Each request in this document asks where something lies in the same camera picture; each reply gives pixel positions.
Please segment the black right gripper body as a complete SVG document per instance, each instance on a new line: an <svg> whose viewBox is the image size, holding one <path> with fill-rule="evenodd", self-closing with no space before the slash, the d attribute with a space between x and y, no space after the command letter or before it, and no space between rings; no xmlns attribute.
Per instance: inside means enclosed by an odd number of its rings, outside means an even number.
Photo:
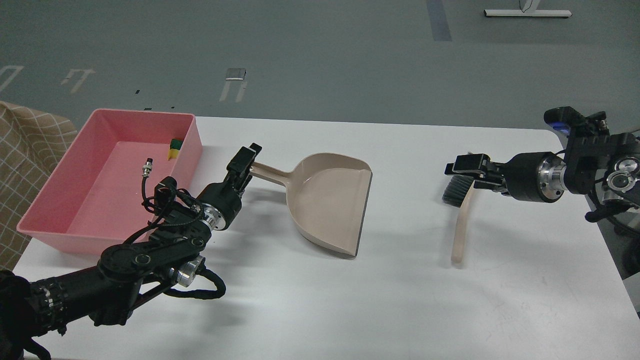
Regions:
<svg viewBox="0 0 640 360"><path fill-rule="evenodd" d="M518 201L555 203L567 190L566 165L553 152L518 153L502 166L507 193Z"/></svg>

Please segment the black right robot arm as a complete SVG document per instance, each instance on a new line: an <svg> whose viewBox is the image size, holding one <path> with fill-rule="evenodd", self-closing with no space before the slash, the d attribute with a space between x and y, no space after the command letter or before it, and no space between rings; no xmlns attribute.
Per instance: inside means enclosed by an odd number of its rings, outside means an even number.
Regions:
<svg viewBox="0 0 640 360"><path fill-rule="evenodd" d="M569 192L594 204L584 216L588 223L606 220L631 233L617 215L639 210L639 137L611 133L605 111L585 116L566 105L547 110L542 118L566 137L563 150L517 153L507 162L494 162L486 153L458 155L445 167L451 180L442 201L461 208L471 189L480 189L551 204Z"/></svg>

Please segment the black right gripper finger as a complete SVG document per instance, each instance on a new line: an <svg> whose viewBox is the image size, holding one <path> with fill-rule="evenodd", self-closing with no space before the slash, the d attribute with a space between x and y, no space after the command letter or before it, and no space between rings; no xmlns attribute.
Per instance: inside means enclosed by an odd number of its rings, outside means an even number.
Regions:
<svg viewBox="0 0 640 360"><path fill-rule="evenodd" d="M460 175L468 177L499 176L503 162L493 162L486 153L464 153L457 155L454 162L445 167L448 176Z"/></svg>
<svg viewBox="0 0 640 360"><path fill-rule="evenodd" d="M501 194L503 196L507 196L510 197L511 194L506 186L506 181L504 179L502 179L499 183L498 182L487 182L484 180L474 180L473 183L473 188L474 189L479 189L479 190L487 190L487 191L492 191L494 193L498 193Z"/></svg>

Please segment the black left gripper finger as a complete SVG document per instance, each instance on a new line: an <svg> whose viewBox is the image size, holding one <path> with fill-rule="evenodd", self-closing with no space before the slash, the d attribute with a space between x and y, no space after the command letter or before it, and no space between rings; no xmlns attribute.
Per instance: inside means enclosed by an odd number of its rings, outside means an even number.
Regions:
<svg viewBox="0 0 640 360"><path fill-rule="evenodd" d="M262 151L262 146L252 143L249 147L242 146L227 164L226 182L231 185L235 193L243 193L253 176L250 173L256 157Z"/></svg>

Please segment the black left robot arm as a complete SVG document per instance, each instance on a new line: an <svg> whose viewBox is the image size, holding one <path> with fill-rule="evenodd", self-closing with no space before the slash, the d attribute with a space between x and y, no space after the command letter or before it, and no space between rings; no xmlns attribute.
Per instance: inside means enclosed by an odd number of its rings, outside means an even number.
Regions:
<svg viewBox="0 0 640 360"><path fill-rule="evenodd" d="M178 187L170 176L148 196L153 160L147 159L142 205L155 218L106 248L96 266L34 282L3 270L1 358L22 360L31 353L50 360L50 352L35 337L51 331L64 335L67 324L84 317L94 326L123 326L135 309L161 294L198 300L224 296L224 281L206 267L201 252L215 231L226 230L238 216L261 150L255 143L240 148L224 180L210 183L198 196Z"/></svg>

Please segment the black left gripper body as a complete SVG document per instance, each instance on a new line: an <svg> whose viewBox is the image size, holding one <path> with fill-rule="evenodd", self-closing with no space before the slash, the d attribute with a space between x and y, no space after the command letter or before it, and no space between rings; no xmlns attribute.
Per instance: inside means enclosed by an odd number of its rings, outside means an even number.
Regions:
<svg viewBox="0 0 640 360"><path fill-rule="evenodd" d="M242 209L242 195L230 182L210 183L198 195L199 202L212 214L209 218L213 230L226 230Z"/></svg>

